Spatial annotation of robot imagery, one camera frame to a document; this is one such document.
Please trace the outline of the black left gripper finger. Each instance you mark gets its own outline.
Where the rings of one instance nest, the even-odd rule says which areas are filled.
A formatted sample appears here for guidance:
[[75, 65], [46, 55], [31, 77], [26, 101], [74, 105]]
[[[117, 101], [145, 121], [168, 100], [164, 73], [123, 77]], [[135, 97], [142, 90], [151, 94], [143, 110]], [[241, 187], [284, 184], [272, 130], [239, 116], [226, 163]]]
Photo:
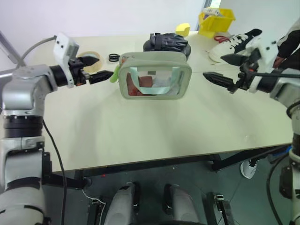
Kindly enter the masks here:
[[100, 60], [97, 57], [86, 55], [81, 57], [83, 67], [100, 68]]
[[113, 75], [112, 71], [107, 71], [107, 70], [99, 71], [95, 74], [90, 75], [89, 83], [95, 84], [95, 83], [105, 81], [109, 79], [112, 75]]

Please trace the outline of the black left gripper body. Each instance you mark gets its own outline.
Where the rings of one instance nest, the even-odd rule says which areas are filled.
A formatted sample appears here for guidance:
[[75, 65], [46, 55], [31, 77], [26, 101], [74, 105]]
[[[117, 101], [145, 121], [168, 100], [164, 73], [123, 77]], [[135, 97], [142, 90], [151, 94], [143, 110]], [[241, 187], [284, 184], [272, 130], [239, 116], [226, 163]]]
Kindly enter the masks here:
[[68, 62], [69, 70], [74, 80], [75, 86], [81, 86], [86, 84], [86, 78], [83, 72], [83, 68], [89, 66], [88, 58], [75, 58]]

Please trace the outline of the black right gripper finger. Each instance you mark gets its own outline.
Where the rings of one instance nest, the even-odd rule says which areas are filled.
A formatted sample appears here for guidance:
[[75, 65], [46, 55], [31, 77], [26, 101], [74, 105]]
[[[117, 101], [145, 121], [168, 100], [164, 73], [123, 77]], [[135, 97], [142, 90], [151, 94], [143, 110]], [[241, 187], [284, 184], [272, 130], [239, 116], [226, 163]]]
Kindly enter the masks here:
[[225, 77], [216, 72], [204, 72], [203, 76], [211, 83], [226, 88], [230, 93], [234, 93], [237, 90], [232, 78]]
[[241, 66], [246, 60], [248, 56], [240, 55], [240, 54], [227, 54], [221, 56], [221, 59], [226, 63], [234, 66]]

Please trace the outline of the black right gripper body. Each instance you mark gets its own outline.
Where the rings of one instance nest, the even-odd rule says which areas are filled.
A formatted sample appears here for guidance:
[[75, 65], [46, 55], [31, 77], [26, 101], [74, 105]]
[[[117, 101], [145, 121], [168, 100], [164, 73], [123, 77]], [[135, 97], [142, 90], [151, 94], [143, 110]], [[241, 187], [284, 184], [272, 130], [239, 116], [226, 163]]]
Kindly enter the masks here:
[[240, 72], [238, 74], [238, 81], [236, 85], [239, 89], [248, 90], [255, 74], [258, 70], [258, 60], [261, 58], [259, 50], [253, 50], [249, 56], [238, 54], [238, 66]]

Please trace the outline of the person's bare hand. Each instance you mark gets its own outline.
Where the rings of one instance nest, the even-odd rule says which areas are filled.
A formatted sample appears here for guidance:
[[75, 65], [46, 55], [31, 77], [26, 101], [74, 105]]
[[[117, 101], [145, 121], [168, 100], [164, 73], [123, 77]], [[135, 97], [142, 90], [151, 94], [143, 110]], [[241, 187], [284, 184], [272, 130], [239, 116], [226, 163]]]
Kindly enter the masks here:
[[277, 56], [273, 64], [273, 68], [285, 68], [285, 60], [285, 58]]

